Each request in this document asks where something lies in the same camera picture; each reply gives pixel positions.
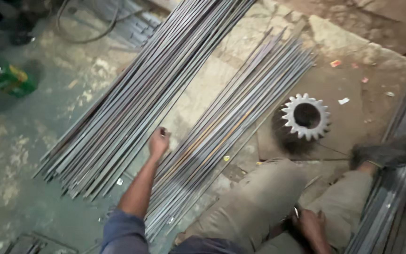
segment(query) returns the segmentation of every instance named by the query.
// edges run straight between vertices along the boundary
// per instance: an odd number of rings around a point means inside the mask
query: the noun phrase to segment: concrete floor
[[[161,123],[173,134],[171,149],[242,65],[264,32],[270,27],[274,27],[275,34],[284,27],[292,29],[297,14],[291,10],[279,12],[278,8],[269,8],[265,3],[257,3],[251,8],[220,43]],[[78,15],[96,22],[85,13]],[[318,17],[309,18],[308,23],[302,38],[307,47],[317,44],[319,59],[311,70],[313,73],[308,73],[290,94],[307,91],[315,78],[319,79],[319,84],[348,80],[339,85],[320,86],[322,89],[318,87],[321,93],[327,94],[330,109],[335,113],[332,132],[324,144],[347,152],[354,142],[379,140],[399,94],[406,89],[406,58]],[[101,24],[96,22],[94,25],[99,27]],[[86,33],[73,20],[64,22],[64,26]],[[110,197],[89,203],[81,198],[73,201],[68,197],[60,198],[57,182],[45,184],[41,179],[30,177],[47,148],[101,95],[116,76],[117,69],[126,66],[135,54],[114,50],[114,45],[118,44],[116,35],[95,43],[71,45],[55,36],[50,21],[39,24],[36,29],[36,41],[26,46],[9,47],[0,38],[0,57],[33,72],[39,80],[37,91],[26,98],[0,94],[0,249],[21,232],[37,230],[82,251],[101,239],[104,215],[117,202],[129,181],[126,179],[122,186],[117,186]],[[337,69],[329,67],[336,59],[341,59],[343,65]],[[346,76],[351,72],[352,63],[358,63],[360,69],[355,71],[359,72]],[[363,76],[369,78],[368,83],[361,83],[359,77]],[[392,91],[396,96],[386,96],[386,91]],[[344,96],[356,101],[352,100],[345,105],[347,107],[336,104]],[[353,111],[358,119],[350,124],[347,121],[352,119],[348,116]],[[232,150],[244,139],[245,135]],[[137,172],[145,156],[144,151],[128,170],[133,174]],[[151,252],[166,253],[174,235],[184,230],[219,195],[232,188],[257,161],[258,142],[252,138],[175,230],[157,237]],[[323,176],[306,190],[301,200],[303,204],[319,196],[333,175],[347,170],[345,162],[302,165],[308,179]]]

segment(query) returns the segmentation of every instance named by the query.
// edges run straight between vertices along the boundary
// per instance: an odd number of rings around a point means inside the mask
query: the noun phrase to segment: black shoe
[[[358,168],[365,161],[380,168],[397,168],[406,165],[406,136],[382,145],[355,145],[351,153],[351,169]]]

